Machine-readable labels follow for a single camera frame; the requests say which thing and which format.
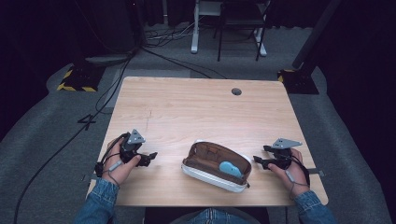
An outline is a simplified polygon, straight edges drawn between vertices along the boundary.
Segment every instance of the brown eyeglass case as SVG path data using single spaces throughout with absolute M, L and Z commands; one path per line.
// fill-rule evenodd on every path
M 194 143 L 181 167 L 186 175 L 233 192 L 248 187 L 251 172 L 251 164 L 243 156 L 210 142 Z

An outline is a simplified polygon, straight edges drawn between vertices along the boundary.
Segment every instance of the hand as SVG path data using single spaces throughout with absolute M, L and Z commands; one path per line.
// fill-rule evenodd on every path
M 121 138 L 119 140 L 118 143 L 116 143 L 116 145 L 114 145 L 113 148 L 111 148 L 111 150 L 108 152 L 107 155 L 107 159 L 105 162 L 105 168 L 104 171 L 108 171 L 108 169 L 116 164 L 118 161 L 121 160 L 120 158 L 120 144 L 122 143 L 123 138 Z M 114 142 L 115 140 L 111 141 L 107 147 L 110 147 L 110 145 Z M 120 186 L 125 179 L 128 177 L 129 173 L 131 173 L 132 169 L 134 169 L 134 167 L 136 167 L 136 165 L 139 163 L 140 161 L 140 155 L 137 155 L 135 157 L 133 157 L 130 161 L 128 161 L 127 163 L 123 163 L 121 162 L 121 165 L 118 166 L 115 170 L 111 171 L 111 174 L 109 172 L 103 172 L 102 178 L 117 185 Z
M 292 148 L 291 156 L 297 158 L 301 163 L 303 163 L 303 156 L 300 151 Z M 285 170 L 280 169 L 275 164 L 268 164 L 268 168 L 274 172 L 283 182 L 283 185 L 286 189 L 291 190 L 291 197 L 295 198 L 298 195 L 309 191 L 309 186 L 306 184 L 306 179 L 303 170 L 300 166 L 294 161 L 291 162 L 290 167 L 288 168 L 289 173 L 293 176 L 294 182 L 291 182 L 286 175 Z

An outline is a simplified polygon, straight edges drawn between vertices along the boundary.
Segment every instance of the black cable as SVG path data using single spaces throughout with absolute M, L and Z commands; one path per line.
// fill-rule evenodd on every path
M 120 153 L 117 152 L 117 153 L 114 153 L 114 154 L 112 154 L 112 155 L 109 155 L 109 156 L 106 158 L 106 160 L 104 161 L 104 163 L 106 163 L 108 159 L 112 158 L 113 156 L 117 156 L 117 155 L 120 155 Z
M 122 73 L 125 71 L 126 66 L 128 65 L 128 63 L 131 61 L 131 59 L 134 57 L 134 55 L 131 55 L 127 61 L 127 63 L 124 65 L 124 67 L 122 68 Z M 26 193 L 26 191 L 29 189 L 30 185 L 33 183 L 33 181 L 35 180 L 35 178 L 40 174 L 40 172 L 46 167 L 46 165 L 55 157 L 57 156 L 62 150 L 64 150 L 65 147 L 67 147 L 81 132 L 82 130 L 84 130 L 87 125 L 89 125 L 91 123 L 91 121 L 100 113 L 100 111 L 102 111 L 105 106 L 108 104 L 108 102 L 110 101 L 110 99 L 113 97 L 113 95 L 116 92 L 116 89 L 113 91 L 113 93 L 111 94 L 110 98 L 108 98 L 108 100 L 103 104 L 103 106 L 100 108 L 99 111 L 97 111 L 92 117 L 90 117 L 90 119 L 88 120 L 88 122 L 86 124 L 84 124 L 63 146 L 61 146 L 51 157 L 49 157 L 49 159 L 44 162 L 43 165 L 41 165 L 41 167 L 37 170 L 37 172 L 35 172 L 35 174 L 32 176 L 32 178 L 29 180 L 29 182 L 27 183 L 27 185 L 25 186 L 25 188 L 23 189 L 23 192 L 20 196 L 20 198 L 18 199 L 17 202 L 17 206 L 15 207 L 15 213 L 14 213 L 14 224 L 17 224 L 18 221 L 18 213 L 20 210 L 20 206 L 21 206 L 21 201 L 23 199 L 24 194 Z
M 289 224 L 288 207 L 285 207 L 285 223 Z
M 116 88 L 114 89 L 114 91 L 117 89 L 117 87 L 120 85 L 120 81 L 122 80 L 122 76 L 123 76 L 123 71 L 122 71 L 122 67 L 121 67 L 119 77 L 116 79 L 116 81 L 114 81 L 114 82 L 111 84 L 111 86 L 110 86 L 110 87 L 99 97 L 99 99 L 96 101 L 96 104 L 95 104 L 95 110 L 96 110 L 96 111 L 99 111 L 99 113 L 105 114 L 105 115 L 110 115 L 110 114 L 112 114 L 112 113 L 105 113 L 105 112 L 100 111 L 100 110 L 98 109 L 98 105 L 99 105 L 100 100 L 111 90 L 111 88 L 113 88 L 114 85 L 116 85 L 116 83 L 117 83 L 117 86 L 116 86 Z
M 127 136 L 128 136 L 127 133 L 123 133 L 123 134 L 120 135 L 116 140 L 113 141 L 113 143 L 111 144 L 111 146 L 107 148 L 105 154 L 103 155 L 102 159 L 100 160 L 100 162 L 101 162 L 102 164 L 105 164 L 108 158 L 110 158 L 110 157 L 112 157 L 112 156 L 115 156 L 115 155 L 117 155 L 117 154 L 120 154 L 120 153 L 116 153 L 116 154 L 113 154 L 113 155 L 111 155 L 111 156 L 109 156 L 109 157 L 107 158 L 107 154 L 110 152 L 111 148 L 113 148 L 113 147 L 120 141 L 121 138 L 127 137 Z
M 167 57 L 167 58 L 168 58 L 168 59 L 170 59 L 170 60 L 175 60 L 175 61 L 178 61 L 178 62 L 180 62 L 180 63 L 186 63 L 186 64 L 190 64 L 190 65 L 193 65 L 193 66 L 197 66 L 197 67 L 200 67 L 200 68 L 207 69 L 207 70 L 209 70 L 209 71 L 212 71 L 212 72 L 214 72 L 214 73 L 218 74 L 219 76 L 223 77 L 224 79 L 228 79 L 228 78 L 227 78 L 227 77 L 225 77 L 224 75 L 220 74 L 218 71 L 216 71 L 216 70 L 213 70 L 213 69 L 211 69 L 211 68 L 204 67 L 204 66 L 201 66 L 201 65 L 198 65 L 198 64 L 195 64 L 195 63 L 188 63 L 188 62 L 184 62 L 184 61 L 181 61 L 181 60 L 179 60 L 179 59 L 174 59 L 174 58 L 169 58 L 169 57 Z
M 169 37 L 169 36 L 172 36 L 172 37 L 173 37 L 173 35 L 181 35 L 181 34 L 183 34 L 183 32 L 184 32 L 185 30 L 188 30 L 188 27 L 186 27 L 186 28 L 179 28 L 179 29 L 174 28 L 173 30 L 171 30 L 171 29 L 163 29 L 163 30 L 165 30 L 165 31 L 162 32 L 161 34 L 158 33 L 158 31 L 160 31 L 160 30 L 156 30 L 156 31 L 146 31 L 146 33 L 155 33 L 155 35 L 146 36 L 146 39 L 147 39 L 147 40 L 153 40 L 153 39 L 157 39 L 157 38 L 158 38 L 158 39 L 167 38 L 167 37 Z
M 180 28 L 178 30 L 174 29 L 174 30 L 172 30 L 172 32 L 170 34 L 168 34 L 167 32 L 171 31 L 171 30 L 168 29 L 165 32 L 163 32 L 161 35 L 149 36 L 149 37 L 147 37 L 148 41 L 158 38 L 159 39 L 158 43 L 157 44 L 147 43 L 145 45 L 145 47 L 146 48 L 163 47 L 163 46 L 167 45 L 168 43 L 170 43 L 171 41 L 182 39 L 182 38 L 186 37 L 187 35 L 192 35 L 192 33 L 190 33 L 190 31 L 192 29 L 193 29 L 193 24 L 189 25 L 186 28 Z
M 207 74 L 205 74 L 205 73 L 203 73 L 203 72 L 201 72 L 201 71 L 198 71 L 198 70 L 196 70 L 196 69 L 193 69 L 193 68 L 188 67 L 188 66 L 186 66 L 186 65 L 184 65 L 184 64 L 181 64 L 181 63 L 176 63 L 176 62 L 172 61 L 172 59 L 167 58 L 167 57 L 165 57 L 165 56 L 163 56 L 163 55 L 161 55 L 161 54 L 152 52 L 152 51 L 150 51 L 150 50 L 148 50 L 148 49 L 144 49 L 143 47 L 141 47 L 141 49 L 142 49 L 143 51 L 149 53 L 149 54 L 155 55 L 155 56 L 157 56 L 157 57 L 159 57 L 159 58 L 162 58 L 162 59 L 164 59 L 164 60 L 166 60 L 166 61 L 168 61 L 168 62 L 175 63 L 175 64 L 177 64 L 177 65 L 179 65 L 179 66 L 182 66 L 182 67 L 184 67 L 184 68 L 190 69 L 191 71 L 194 71 L 194 72 L 196 72 L 196 73 L 199 73 L 199 74 L 203 75 L 204 77 L 212 78 L 212 77 L 208 76 Z

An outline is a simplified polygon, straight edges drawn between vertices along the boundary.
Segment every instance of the chair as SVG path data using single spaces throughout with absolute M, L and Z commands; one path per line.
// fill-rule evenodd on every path
M 265 29 L 265 13 L 268 7 L 262 13 L 257 1 L 255 0 L 223 0 L 220 7 L 219 24 L 216 27 L 213 38 L 216 38 L 218 29 L 220 31 L 219 37 L 219 54 L 218 62 L 220 61 L 221 43 L 223 38 L 224 28 L 234 28 L 237 30 L 252 30 L 249 37 L 253 37 L 254 30 L 262 28 L 259 48 L 257 50 L 256 61 L 259 60 L 260 49 L 262 47 L 262 40 Z

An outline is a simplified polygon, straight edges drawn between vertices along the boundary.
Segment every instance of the finger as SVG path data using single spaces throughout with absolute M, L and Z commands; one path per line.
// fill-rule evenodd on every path
M 294 148 L 291 149 L 291 156 L 294 156 L 299 160 L 301 163 L 303 163 L 303 154 L 299 150 L 296 150 Z
M 116 139 L 111 141 L 108 146 L 110 147 L 111 144 L 113 144 L 115 140 Z M 123 138 L 119 139 L 119 141 L 116 144 L 114 144 L 113 148 L 111 148 L 111 150 L 110 150 L 111 154 L 115 154 L 115 153 L 119 153 L 120 152 L 120 145 L 122 144 L 122 141 L 123 141 Z
M 285 170 L 280 169 L 277 167 L 277 165 L 269 163 L 268 168 L 274 172 L 282 181 L 288 180 L 288 177 L 286 176 Z
M 128 167 L 129 169 L 136 167 L 140 159 L 141 159 L 140 155 L 134 156 L 130 161 L 125 163 L 125 167 Z
M 109 148 L 111 146 L 111 144 L 113 144 L 114 141 L 116 141 L 117 138 L 111 140 L 109 143 L 107 143 L 107 148 Z

